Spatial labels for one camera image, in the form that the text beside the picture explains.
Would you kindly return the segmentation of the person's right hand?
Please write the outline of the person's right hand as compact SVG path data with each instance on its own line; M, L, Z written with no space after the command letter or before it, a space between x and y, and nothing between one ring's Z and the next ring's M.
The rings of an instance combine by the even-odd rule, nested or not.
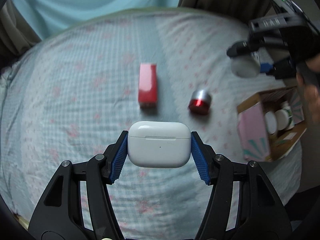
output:
M306 62L306 65L314 72L319 72L319 55ZM297 82L304 89L304 99L306 100L314 123L319 123L320 101L319 90L314 85L306 85L302 76L297 73Z

